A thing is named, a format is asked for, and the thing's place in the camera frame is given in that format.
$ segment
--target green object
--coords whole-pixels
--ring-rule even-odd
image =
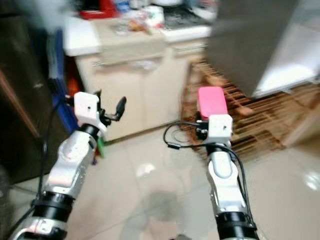
[[[103,139],[103,137],[99,137],[98,138],[98,142],[97,142],[97,148],[99,151],[100,156],[104,159],[105,158],[105,141]]]

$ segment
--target white countertop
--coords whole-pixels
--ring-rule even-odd
[[[176,43],[206,38],[210,35],[210,26],[194,26],[178,30],[161,30],[167,43]],[[90,20],[67,16],[64,24],[63,48],[70,57],[96,54],[101,52],[98,33]]]

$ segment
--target beige cabinet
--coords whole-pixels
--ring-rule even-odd
[[[86,91],[94,93],[102,90],[101,107],[107,113],[114,113],[118,101],[125,96],[125,112],[119,122],[108,127],[107,139],[118,139],[143,130],[142,78],[139,69],[127,64],[114,66],[94,66],[98,56],[77,57],[82,81]]]
[[[108,140],[177,120],[189,59],[201,56],[205,44],[205,39],[170,44],[163,57],[152,59],[156,67],[150,71],[130,64],[94,66],[97,55],[77,57],[84,87],[90,93],[102,90],[101,106],[107,112],[113,113],[119,99],[127,97],[121,121],[108,128]]]

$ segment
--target white tile floor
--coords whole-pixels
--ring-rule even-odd
[[[163,129],[105,147],[88,169],[68,240],[218,240],[205,164]],[[244,164],[261,240],[319,239],[320,139]],[[37,181],[21,185],[37,189]],[[11,191],[16,216],[33,196]]]

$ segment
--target blue object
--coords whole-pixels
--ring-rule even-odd
[[[64,75],[65,55],[63,49],[63,31],[61,29],[58,29],[53,35],[48,37],[47,55],[49,78],[54,85],[52,102],[53,105],[55,105],[61,98],[64,98],[65,95],[68,94]],[[79,128],[76,116],[69,106],[62,104],[57,109],[57,112],[69,134]]]
[[[125,14],[131,10],[128,0],[115,0],[114,4],[116,10],[121,14]]]

